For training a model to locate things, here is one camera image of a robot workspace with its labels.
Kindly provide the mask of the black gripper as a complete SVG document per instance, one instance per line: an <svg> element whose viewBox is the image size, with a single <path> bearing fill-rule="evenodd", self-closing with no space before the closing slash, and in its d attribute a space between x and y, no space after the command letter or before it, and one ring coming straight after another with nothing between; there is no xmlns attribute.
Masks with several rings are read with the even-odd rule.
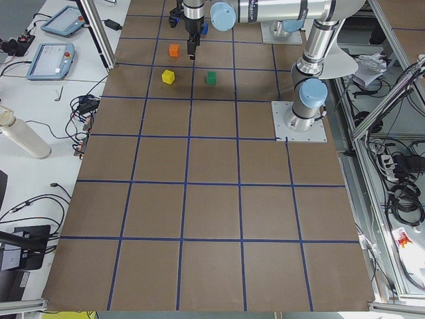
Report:
<svg viewBox="0 0 425 319"><path fill-rule="evenodd" d="M191 60L195 59L196 49L200 45L201 34L190 33L189 39L187 40L187 54Z"/></svg>

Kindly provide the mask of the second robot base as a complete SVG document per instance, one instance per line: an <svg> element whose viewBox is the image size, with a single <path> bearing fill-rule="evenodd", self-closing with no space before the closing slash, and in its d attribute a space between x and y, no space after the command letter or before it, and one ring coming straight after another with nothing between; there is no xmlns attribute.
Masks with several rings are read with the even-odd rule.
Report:
<svg viewBox="0 0 425 319"><path fill-rule="evenodd" d="M303 21L264 21L260 23L262 42L266 44L301 45Z"/></svg>

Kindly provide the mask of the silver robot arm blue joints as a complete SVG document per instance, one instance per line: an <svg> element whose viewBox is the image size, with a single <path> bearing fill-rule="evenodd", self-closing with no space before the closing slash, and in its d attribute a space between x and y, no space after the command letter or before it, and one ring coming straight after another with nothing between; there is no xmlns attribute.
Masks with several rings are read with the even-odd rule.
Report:
<svg viewBox="0 0 425 319"><path fill-rule="evenodd" d="M293 113L310 119L325 104L328 90L322 81L324 60L345 19L354 15L363 1L216 1L210 8L213 27L228 31L237 23L311 20L313 25L303 54L294 63L291 77L295 100Z"/></svg>

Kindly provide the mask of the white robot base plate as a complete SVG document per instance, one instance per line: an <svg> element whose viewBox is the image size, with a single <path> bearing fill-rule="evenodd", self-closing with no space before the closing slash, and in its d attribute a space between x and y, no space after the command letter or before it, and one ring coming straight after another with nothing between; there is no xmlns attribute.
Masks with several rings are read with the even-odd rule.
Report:
<svg viewBox="0 0 425 319"><path fill-rule="evenodd" d="M327 136L320 109L310 119L293 113L292 101L272 101L272 117L277 142L326 143Z"/></svg>

